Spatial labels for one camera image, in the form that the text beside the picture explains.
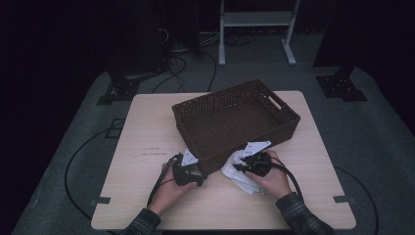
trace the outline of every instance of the white tag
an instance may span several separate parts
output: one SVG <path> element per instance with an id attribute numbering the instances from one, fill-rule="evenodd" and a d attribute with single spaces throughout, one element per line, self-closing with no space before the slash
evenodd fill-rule
<path id="1" fill-rule="evenodd" d="M 193 156 L 192 153 L 190 153 L 189 149 L 186 149 L 184 151 L 184 155 L 183 155 L 183 160 L 181 165 L 182 166 L 186 166 L 186 165 L 193 165 L 196 164 L 199 160 L 197 158 L 195 158 L 195 156 Z"/>
<path id="2" fill-rule="evenodd" d="M 247 147 L 244 150 L 244 153 L 242 153 L 242 158 L 252 156 L 259 151 L 265 149 L 271 145 L 271 141 L 263 141 L 263 142 L 248 142 Z"/>

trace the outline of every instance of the sleeve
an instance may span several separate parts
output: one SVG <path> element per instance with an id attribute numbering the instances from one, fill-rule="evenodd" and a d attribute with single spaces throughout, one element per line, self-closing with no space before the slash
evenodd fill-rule
<path id="1" fill-rule="evenodd" d="M 333 228 L 311 213 L 297 193 L 290 193 L 275 205 L 296 235 L 335 234 Z"/>
<path id="2" fill-rule="evenodd" d="M 148 209 L 142 209 L 119 235 L 152 235 L 160 223 L 161 219 L 157 214 Z"/>

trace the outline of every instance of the white fabric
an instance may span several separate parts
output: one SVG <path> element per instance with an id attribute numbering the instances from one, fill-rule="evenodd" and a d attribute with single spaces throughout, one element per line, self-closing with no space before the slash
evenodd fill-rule
<path id="1" fill-rule="evenodd" d="M 226 164 L 220 169 L 224 175 L 232 179 L 242 190 L 247 192 L 248 194 L 253 193 L 262 193 L 261 186 L 256 183 L 255 181 L 248 178 L 246 175 L 244 175 L 243 172 L 237 170 L 233 165 L 246 165 L 244 162 L 242 162 L 243 157 L 243 150 L 236 151 L 229 157 Z"/>

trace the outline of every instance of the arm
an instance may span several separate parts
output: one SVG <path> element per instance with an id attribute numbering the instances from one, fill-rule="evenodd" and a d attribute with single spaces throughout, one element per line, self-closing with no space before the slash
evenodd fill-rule
<path id="1" fill-rule="evenodd" d="M 266 150 L 265 152 L 278 159 L 274 151 Z M 272 159 L 272 162 L 278 164 L 275 159 Z M 291 191 L 287 175 L 283 171 L 273 167 L 264 177 L 248 171 L 246 175 L 277 200 L 275 205 L 295 234 L 334 234 L 333 228 L 311 213 L 297 193 Z"/>
<path id="2" fill-rule="evenodd" d="M 123 230 L 120 235 L 151 235 L 161 223 L 160 216 L 174 205 L 186 192 L 197 186 L 191 182 L 178 186 L 173 179 L 171 166 L 167 170 L 162 186 L 157 190 L 153 201 L 146 209 L 142 209 L 136 218 Z"/>

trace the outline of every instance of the wooden tabletop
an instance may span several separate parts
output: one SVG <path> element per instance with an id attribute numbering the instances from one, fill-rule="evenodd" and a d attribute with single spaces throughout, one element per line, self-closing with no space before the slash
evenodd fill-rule
<path id="1" fill-rule="evenodd" d="M 291 140 L 275 150 L 300 185 L 305 203 L 319 218 L 339 229 L 355 226 L 348 203 L 336 203 L 344 191 L 306 101 L 299 91 L 276 91 L 301 121 Z M 139 94 L 134 97 L 115 150 L 91 225 L 123 229 L 146 207 L 161 165 L 186 145 L 171 106 L 206 93 Z M 159 229 L 286 229 L 270 196 L 248 195 L 220 171 L 186 194 L 161 216 Z"/>

